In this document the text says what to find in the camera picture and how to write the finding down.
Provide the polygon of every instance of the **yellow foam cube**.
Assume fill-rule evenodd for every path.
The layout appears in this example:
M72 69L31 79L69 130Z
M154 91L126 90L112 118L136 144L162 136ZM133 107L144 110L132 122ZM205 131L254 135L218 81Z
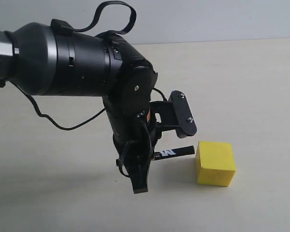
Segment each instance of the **yellow foam cube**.
M198 184L230 185L236 171L231 144L199 142L195 160Z

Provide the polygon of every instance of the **tabletop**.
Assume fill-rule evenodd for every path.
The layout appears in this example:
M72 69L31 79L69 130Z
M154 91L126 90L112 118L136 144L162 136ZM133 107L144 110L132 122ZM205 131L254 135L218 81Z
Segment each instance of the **tabletop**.
M157 149L233 146L228 187L196 184L194 156L152 163L134 195L115 166L106 114L75 131L36 116L12 85L0 89L0 232L290 232L290 39L138 45L156 87L185 93L198 132L165 132ZM159 95L153 93L153 99ZM100 98L36 97L64 126Z

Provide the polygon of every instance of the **black strap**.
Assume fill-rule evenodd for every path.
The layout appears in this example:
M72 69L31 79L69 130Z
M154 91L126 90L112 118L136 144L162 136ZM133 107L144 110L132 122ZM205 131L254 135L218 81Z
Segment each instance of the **black strap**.
M123 30L109 30L105 33L107 34L127 34L129 31L132 30L135 21L136 21L136 11L133 7L131 7L129 4L123 2L123 1L105 1L103 3L101 3L98 8L96 9L95 15L93 16L93 20L90 23L90 25L86 28L83 29L73 29L73 31L75 32L85 32L88 31L90 29L92 29L99 21L100 15L102 13L102 10L108 6L108 5L124 5L130 8L131 10L131 15L130 15L130 19L129 19L129 23L126 25L126 27Z

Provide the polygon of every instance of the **white wall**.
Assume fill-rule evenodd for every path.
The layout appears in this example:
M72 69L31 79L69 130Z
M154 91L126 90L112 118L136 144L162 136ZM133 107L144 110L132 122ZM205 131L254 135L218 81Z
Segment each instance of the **white wall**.
M0 30L36 21L87 26L102 0L0 0ZM134 44L290 37L290 0L126 0L138 13ZM105 9L95 35L125 25L129 10Z

